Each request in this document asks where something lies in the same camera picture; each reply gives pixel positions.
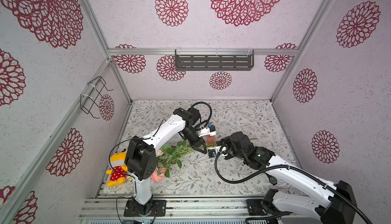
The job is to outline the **pink artificial rose stem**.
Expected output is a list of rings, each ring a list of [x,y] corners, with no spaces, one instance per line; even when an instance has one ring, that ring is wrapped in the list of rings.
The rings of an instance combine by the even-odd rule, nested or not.
[[[153,174],[151,175],[151,179],[154,182],[162,181],[163,178],[169,178],[170,177],[170,168],[172,164],[166,163],[162,161],[157,162],[157,167]]]

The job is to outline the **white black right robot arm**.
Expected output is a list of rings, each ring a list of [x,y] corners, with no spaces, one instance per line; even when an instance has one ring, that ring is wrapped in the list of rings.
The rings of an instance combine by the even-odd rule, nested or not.
[[[241,180],[226,180],[239,184],[265,173],[268,178],[282,180],[305,193],[292,195],[270,189],[260,200],[249,200],[251,215],[276,219],[289,214],[299,214],[321,221],[323,224],[352,224],[357,206],[352,187],[344,182],[334,183],[320,179],[293,166],[273,151],[253,145],[247,135],[235,132],[218,141],[216,157],[226,160],[241,159],[244,165],[256,170]]]

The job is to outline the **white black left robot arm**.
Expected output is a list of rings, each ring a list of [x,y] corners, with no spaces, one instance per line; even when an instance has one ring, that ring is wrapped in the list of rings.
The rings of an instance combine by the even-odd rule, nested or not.
[[[133,197],[138,204],[144,206],[152,199],[150,177],[157,167],[156,154],[174,135],[181,133],[194,150],[207,153],[206,143],[195,129],[200,116],[199,110],[194,107],[187,110],[178,108],[156,130],[129,140],[125,165],[135,177]]]

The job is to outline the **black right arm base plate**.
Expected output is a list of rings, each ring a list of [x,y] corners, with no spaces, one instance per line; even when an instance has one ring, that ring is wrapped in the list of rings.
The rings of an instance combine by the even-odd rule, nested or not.
[[[250,216],[281,216],[291,214],[291,212],[277,210],[271,202],[264,202],[263,199],[247,199],[246,206]]]

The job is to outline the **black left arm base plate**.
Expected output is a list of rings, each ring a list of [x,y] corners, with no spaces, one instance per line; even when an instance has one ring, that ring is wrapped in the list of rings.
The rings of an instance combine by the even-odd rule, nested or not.
[[[141,205],[134,198],[126,202],[124,217],[163,217],[166,215],[166,200],[150,199]]]

